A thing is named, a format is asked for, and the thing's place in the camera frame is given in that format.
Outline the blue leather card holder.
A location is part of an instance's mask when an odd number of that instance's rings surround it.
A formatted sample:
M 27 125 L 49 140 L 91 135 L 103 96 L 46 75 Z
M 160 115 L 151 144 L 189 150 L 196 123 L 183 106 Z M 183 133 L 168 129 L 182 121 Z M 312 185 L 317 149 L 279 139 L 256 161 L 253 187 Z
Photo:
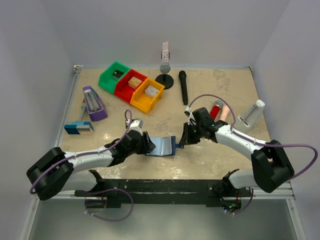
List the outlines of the blue leather card holder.
M 152 157 L 167 157 L 175 156 L 176 149 L 183 149 L 184 146 L 176 143 L 175 136 L 166 137 L 150 137 L 151 142 L 155 145 L 150 153 L 146 153 L 146 156 Z

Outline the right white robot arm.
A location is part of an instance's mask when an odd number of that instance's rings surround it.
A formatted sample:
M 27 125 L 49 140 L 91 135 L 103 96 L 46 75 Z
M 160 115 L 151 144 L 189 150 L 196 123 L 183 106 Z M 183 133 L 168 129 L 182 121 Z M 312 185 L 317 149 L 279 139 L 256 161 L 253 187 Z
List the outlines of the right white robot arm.
M 295 171 L 281 144 L 272 140 L 265 142 L 232 129 L 223 121 L 214 121 L 204 107 L 191 110 L 187 107 L 185 115 L 188 121 L 183 124 L 180 145 L 195 145 L 201 139 L 227 146 L 251 161 L 252 168 L 236 169 L 224 176 L 223 192 L 234 196 L 241 188 L 260 188 L 272 193 L 294 176 Z

